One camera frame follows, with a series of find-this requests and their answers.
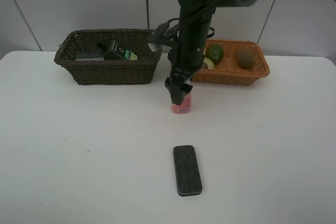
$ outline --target white table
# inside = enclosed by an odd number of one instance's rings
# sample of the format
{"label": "white table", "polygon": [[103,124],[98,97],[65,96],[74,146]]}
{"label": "white table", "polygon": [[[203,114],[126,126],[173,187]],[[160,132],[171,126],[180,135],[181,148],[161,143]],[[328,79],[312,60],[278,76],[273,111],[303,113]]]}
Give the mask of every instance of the white table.
{"label": "white table", "polygon": [[[250,87],[195,83],[176,115],[166,57],[142,86],[79,86],[54,52],[0,61],[1,224],[336,223],[336,67],[267,57]],[[172,150],[195,147],[199,196]]]}

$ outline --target black cable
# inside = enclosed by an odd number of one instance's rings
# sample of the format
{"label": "black cable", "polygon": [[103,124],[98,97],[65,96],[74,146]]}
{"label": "black cable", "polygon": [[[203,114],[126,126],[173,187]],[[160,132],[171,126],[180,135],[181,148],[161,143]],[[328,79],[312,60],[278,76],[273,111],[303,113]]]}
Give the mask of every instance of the black cable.
{"label": "black cable", "polygon": [[214,1],[212,1],[210,4],[208,4],[206,7],[204,7],[201,11],[199,11],[194,16],[192,16],[189,19],[187,19],[187,21],[185,23],[183,23],[182,25],[177,24],[174,27],[172,27],[168,31],[167,36],[168,37],[173,36],[179,30],[181,30],[181,29],[185,28],[186,26],[190,25],[191,23],[195,22],[200,16],[202,16],[205,12],[207,12],[208,10],[210,10],[212,7],[217,6],[217,4],[220,3],[221,1],[222,0],[214,0]]}

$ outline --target brown wicker basket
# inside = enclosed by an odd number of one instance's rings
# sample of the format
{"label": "brown wicker basket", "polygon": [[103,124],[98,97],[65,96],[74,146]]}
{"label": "brown wicker basket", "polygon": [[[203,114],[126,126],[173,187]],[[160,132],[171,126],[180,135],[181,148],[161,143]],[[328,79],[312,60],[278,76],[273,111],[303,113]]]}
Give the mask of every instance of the brown wicker basket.
{"label": "brown wicker basket", "polygon": [[[150,30],[110,29],[73,31],[60,45],[54,62],[67,69],[80,85],[131,85],[152,81],[161,52],[152,52],[146,37]],[[81,52],[101,52],[99,38],[116,39],[138,56],[138,60],[75,61]]]}
{"label": "brown wicker basket", "polygon": [[[251,41],[209,39],[205,48],[219,44],[224,49],[224,59],[214,70],[202,69],[192,79],[195,82],[209,82],[232,85],[250,85],[252,82],[269,75],[269,67],[261,48]],[[251,47],[255,63],[252,69],[242,69],[237,65],[237,51],[241,47]]]}

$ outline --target basket rim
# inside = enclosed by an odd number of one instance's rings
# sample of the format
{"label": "basket rim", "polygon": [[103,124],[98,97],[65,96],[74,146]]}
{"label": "basket rim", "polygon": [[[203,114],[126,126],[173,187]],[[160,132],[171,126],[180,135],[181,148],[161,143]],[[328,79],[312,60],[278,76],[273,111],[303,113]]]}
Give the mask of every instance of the basket rim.
{"label": "basket rim", "polygon": [[211,69],[202,69],[200,72],[196,73],[196,74],[202,74],[203,73],[206,73],[206,74],[213,74],[213,75],[218,75],[218,74],[225,74],[225,75],[229,75],[229,76],[235,76],[235,77],[246,77],[246,78],[255,78],[255,77],[266,77],[270,74],[270,69],[269,69],[269,66],[267,64],[267,61],[265,59],[265,56],[260,48],[260,46],[253,42],[253,41],[249,41],[249,40],[232,40],[232,39],[208,39],[206,42],[208,43],[208,41],[210,42],[223,42],[223,41],[226,41],[226,42],[231,42],[231,43],[236,43],[236,44],[240,44],[240,43],[248,43],[248,44],[251,44],[252,46],[255,46],[256,49],[258,50],[258,54],[261,56],[261,60],[263,62],[263,64],[265,65],[266,67],[266,70],[265,71],[262,71],[262,72],[255,72],[255,73],[252,73],[252,72],[246,72],[246,71],[241,71],[241,72],[238,72],[238,71],[233,71],[233,70],[211,70]]}
{"label": "basket rim", "polygon": [[69,44],[72,37],[76,36],[79,33],[101,33],[101,32],[111,32],[111,31],[118,31],[118,32],[144,32],[144,31],[152,31],[151,29],[130,29],[130,28],[116,28],[116,29],[82,29],[82,30],[75,30],[68,34],[67,38],[63,41],[61,45],[59,45],[58,50],[56,51],[54,62],[57,65],[65,66],[65,65],[71,65],[71,66],[108,66],[108,65],[127,65],[127,66],[137,66],[137,65],[148,65],[155,64],[160,60],[162,50],[159,50],[155,52],[155,56],[150,60],[95,60],[95,61],[74,61],[74,60],[61,60],[60,56],[64,52],[66,46]]}

